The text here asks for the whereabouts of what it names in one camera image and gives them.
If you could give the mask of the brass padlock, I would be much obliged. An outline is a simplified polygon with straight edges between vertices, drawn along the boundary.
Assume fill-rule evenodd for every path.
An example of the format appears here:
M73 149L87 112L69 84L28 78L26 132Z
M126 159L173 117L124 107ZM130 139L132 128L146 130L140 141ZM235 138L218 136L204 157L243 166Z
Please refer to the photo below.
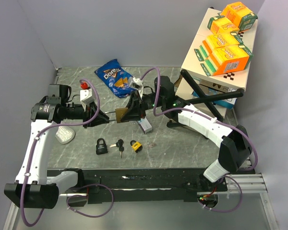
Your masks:
M114 114L115 118L111 118L110 122L121 123L121 119L124 117L125 113L128 111L127 107L124 108L117 108L114 111L106 111L104 114Z

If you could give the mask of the black padlock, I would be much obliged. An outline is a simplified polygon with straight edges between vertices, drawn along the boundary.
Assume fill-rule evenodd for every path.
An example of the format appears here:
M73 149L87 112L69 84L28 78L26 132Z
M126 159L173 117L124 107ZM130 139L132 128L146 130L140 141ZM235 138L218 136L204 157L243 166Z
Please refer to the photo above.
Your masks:
M96 155L103 155L108 153L106 142L103 138L99 138L96 142Z

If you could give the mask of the black headed keys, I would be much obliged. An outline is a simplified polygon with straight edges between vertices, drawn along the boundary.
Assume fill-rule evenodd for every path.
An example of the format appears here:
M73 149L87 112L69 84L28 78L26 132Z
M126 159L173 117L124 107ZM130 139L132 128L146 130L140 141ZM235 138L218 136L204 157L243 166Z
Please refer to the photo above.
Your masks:
M120 158L122 158L122 154L124 152L124 146L123 146L124 141L122 139L119 139L115 144L111 144L109 147L113 148L113 147L117 147L119 149L120 152Z

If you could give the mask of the yellow padlock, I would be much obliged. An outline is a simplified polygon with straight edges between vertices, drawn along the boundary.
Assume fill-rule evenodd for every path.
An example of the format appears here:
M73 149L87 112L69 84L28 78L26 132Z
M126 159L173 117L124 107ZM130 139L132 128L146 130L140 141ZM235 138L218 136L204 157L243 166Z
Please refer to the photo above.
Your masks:
M143 149L142 144L136 140L131 140L130 146L133 149L133 151L136 153L140 152Z

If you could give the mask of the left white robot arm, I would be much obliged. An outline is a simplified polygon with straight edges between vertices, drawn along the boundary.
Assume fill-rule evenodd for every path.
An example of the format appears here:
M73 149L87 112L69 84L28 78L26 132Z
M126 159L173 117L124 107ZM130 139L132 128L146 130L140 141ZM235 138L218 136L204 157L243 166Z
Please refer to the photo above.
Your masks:
M85 187L81 169L65 169L47 178L48 159L55 135L63 120L82 120L84 128L108 122L96 90L81 83L80 104L69 103L72 89L68 85L51 84L48 94L31 109L30 139L21 169L14 183L6 184L4 194L19 208L52 209L66 190L81 192Z

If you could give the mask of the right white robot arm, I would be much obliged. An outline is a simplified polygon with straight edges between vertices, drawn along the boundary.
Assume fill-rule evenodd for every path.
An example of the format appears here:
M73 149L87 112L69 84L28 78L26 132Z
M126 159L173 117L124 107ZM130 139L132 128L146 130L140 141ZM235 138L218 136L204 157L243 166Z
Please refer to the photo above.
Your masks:
M219 148L219 154L201 174L201 188L211 191L222 177L237 172L255 152L243 127L220 122L216 117L204 114L189 101L178 97L169 77L158 76L154 84L152 92L145 94L142 79L130 77L127 80L127 86L132 92L127 112L121 120L141 120L146 111L152 109L155 116L165 115L212 141Z

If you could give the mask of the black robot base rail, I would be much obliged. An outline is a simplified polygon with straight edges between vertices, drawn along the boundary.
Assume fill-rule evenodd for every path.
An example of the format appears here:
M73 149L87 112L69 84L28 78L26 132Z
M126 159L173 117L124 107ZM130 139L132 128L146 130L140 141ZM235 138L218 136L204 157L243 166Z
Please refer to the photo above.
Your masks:
M68 189L88 195L89 204L103 202L171 201L197 202L198 195L226 192L226 181L204 181L203 168L84 169L89 189Z

